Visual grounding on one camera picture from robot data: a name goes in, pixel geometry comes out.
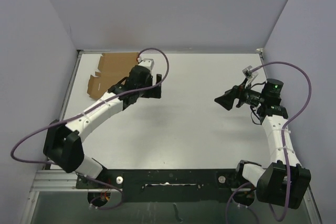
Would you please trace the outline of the brown cardboard box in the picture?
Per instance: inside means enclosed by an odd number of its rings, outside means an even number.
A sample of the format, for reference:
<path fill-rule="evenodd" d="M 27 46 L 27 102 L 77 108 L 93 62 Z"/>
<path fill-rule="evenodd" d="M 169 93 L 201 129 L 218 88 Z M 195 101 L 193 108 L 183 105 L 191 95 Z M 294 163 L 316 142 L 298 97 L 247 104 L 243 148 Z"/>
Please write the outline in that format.
<path fill-rule="evenodd" d="M 131 69 L 138 64 L 138 56 L 138 52 L 103 53 L 97 71 L 88 81 L 89 97 L 98 100 L 112 85 L 127 77 Z"/>

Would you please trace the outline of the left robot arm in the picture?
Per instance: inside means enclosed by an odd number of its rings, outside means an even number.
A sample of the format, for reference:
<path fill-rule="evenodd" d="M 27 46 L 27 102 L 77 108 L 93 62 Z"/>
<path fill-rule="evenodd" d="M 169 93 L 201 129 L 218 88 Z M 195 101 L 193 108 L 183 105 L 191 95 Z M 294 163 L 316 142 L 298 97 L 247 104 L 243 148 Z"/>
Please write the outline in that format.
<path fill-rule="evenodd" d="M 95 188 L 107 181 L 104 166 L 84 154 L 82 144 L 97 127 L 136 103 L 138 98 L 161 98 L 161 86 L 153 87 L 154 61 L 144 59 L 128 77 L 111 86 L 93 105 L 67 123 L 55 122 L 47 132 L 43 153 L 66 173 L 87 175 Z"/>

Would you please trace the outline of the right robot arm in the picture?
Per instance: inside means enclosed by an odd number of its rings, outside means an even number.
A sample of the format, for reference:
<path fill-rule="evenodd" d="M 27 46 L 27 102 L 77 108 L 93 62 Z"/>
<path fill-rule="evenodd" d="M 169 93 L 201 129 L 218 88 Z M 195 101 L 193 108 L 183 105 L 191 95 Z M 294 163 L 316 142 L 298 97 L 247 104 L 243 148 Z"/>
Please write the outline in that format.
<path fill-rule="evenodd" d="M 241 187 L 252 183 L 261 202 L 297 209 L 311 181 L 311 173 L 302 167 L 293 149 L 288 113 L 280 104 L 282 87 L 280 80 L 267 79 L 262 91 L 257 92 L 244 80 L 214 101 L 228 111 L 244 104 L 255 108 L 267 137 L 270 165 L 264 169 L 258 163 L 241 160 L 233 174 L 234 182 Z"/>

